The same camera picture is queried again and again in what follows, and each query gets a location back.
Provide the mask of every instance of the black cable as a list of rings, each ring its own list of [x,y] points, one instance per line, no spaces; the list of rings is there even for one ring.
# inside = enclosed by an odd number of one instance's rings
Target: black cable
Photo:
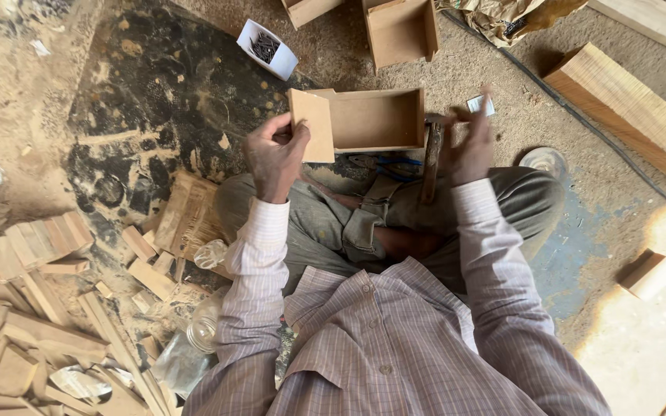
[[[613,141],[611,141],[608,137],[606,137],[603,133],[601,133],[599,130],[597,130],[592,124],[587,122],[587,120],[580,116],[577,111],[574,110],[574,108],[570,107],[569,104],[567,104],[564,100],[562,100],[559,95],[557,95],[551,88],[539,77],[535,76],[531,70],[529,70],[527,67],[525,67],[515,56],[513,56],[512,53],[508,52],[504,47],[496,47],[492,42],[488,41],[485,35],[482,33],[477,32],[476,30],[472,29],[467,25],[467,23],[462,22],[461,19],[459,19],[456,15],[454,15],[450,10],[444,10],[443,14],[449,18],[453,23],[456,23],[459,27],[462,29],[466,30],[468,33],[471,33],[473,36],[477,37],[478,39],[481,39],[483,42],[486,44],[489,44],[495,48],[497,48],[500,53],[502,53],[506,58],[510,59],[511,62],[513,62],[518,68],[523,71],[526,75],[528,75],[529,78],[533,80],[539,87],[541,87],[544,92],[549,94],[549,96],[554,99],[562,108],[566,109],[569,114],[572,115],[572,117],[576,118],[580,123],[582,123],[583,126],[588,128],[591,132],[595,133],[595,136],[600,137],[601,140],[603,140],[608,146],[610,146],[617,154],[618,156],[621,156],[621,159],[626,162],[626,164],[632,168],[634,172],[636,172],[637,175],[641,177],[641,179],[644,180],[644,182],[647,183],[647,185],[651,186],[653,190],[655,190],[657,193],[659,193],[664,199],[666,199],[666,192],[663,191],[659,186],[657,186],[651,178],[647,176],[644,171],[642,171],[635,163],[634,161],[631,160],[631,158],[624,153],[623,149],[621,149],[617,144],[615,144]]]

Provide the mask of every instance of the hand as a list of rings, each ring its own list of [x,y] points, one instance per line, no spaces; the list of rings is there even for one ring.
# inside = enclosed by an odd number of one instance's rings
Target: hand
[[[469,121],[469,133],[464,141],[459,146],[446,149],[451,163],[452,186],[464,185],[486,178],[492,164],[494,148],[492,126],[487,116],[485,116],[487,102],[491,98],[489,86],[483,87],[483,94],[485,99],[483,99],[482,107],[478,112],[451,118],[451,123],[446,125],[446,128],[450,130],[457,119],[459,121]],[[451,141],[444,140],[444,145],[451,146]]]
[[[256,197],[268,203],[286,203],[289,188],[300,176],[302,155],[310,141],[303,120],[291,134],[291,115],[285,112],[266,120],[244,142],[246,163],[256,185]]]

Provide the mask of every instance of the white paper container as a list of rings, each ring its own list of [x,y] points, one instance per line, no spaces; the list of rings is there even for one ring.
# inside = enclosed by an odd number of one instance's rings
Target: white paper container
[[[251,51],[251,43],[258,39],[259,32],[264,32],[270,38],[279,42],[279,49],[277,49],[277,52],[274,53],[274,58],[272,58],[271,64],[267,64],[266,62],[261,61]],[[255,62],[269,70],[269,72],[276,75],[277,78],[283,81],[289,79],[289,76],[294,70],[294,67],[297,66],[297,56],[294,56],[294,53],[291,52],[287,45],[285,45],[284,42],[282,42],[281,39],[279,39],[274,33],[269,32],[268,29],[251,19],[246,20],[246,25],[243,26],[243,31],[240,32],[240,36],[238,36],[236,43],[239,44],[240,47],[242,47],[248,56],[250,56]]]

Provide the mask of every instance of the dirty floor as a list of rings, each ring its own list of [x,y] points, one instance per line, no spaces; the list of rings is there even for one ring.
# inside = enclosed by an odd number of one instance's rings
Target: dirty floor
[[[198,302],[189,288],[148,315],[127,299],[139,285],[125,273],[130,251],[116,230],[155,224],[177,169],[218,184],[243,172],[241,140],[286,110],[287,88],[423,86],[426,111],[445,112],[491,83],[494,164],[513,165],[538,146],[558,149],[568,162],[564,217],[531,264],[557,335],[615,414],[665,409],[666,289],[644,303],[616,281],[647,248],[666,254],[666,202],[493,47],[439,15],[441,50],[433,62],[393,65],[374,77],[363,12],[352,0],[298,31],[281,2],[47,3],[35,18],[0,15],[0,165],[7,175],[0,202],[10,206],[11,223],[74,207],[87,214],[98,234],[87,256],[99,267],[50,279],[82,322],[73,297],[105,280],[118,294],[110,306],[131,344],[145,333],[165,339],[186,324]],[[247,18],[300,59],[289,83],[234,48]],[[33,40],[51,55],[38,57]],[[544,75],[563,52],[588,41],[666,100],[666,48],[588,8],[526,36],[511,52]],[[630,156],[666,191],[664,175]],[[340,158],[306,170],[347,192],[369,179]],[[210,290],[226,283],[196,268],[186,275]]]

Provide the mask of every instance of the pliers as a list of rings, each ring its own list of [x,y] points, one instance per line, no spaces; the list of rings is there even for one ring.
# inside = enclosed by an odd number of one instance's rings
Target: pliers
[[[357,166],[376,169],[380,175],[389,176],[395,181],[412,182],[422,175],[422,163],[411,158],[398,156],[348,156]]]

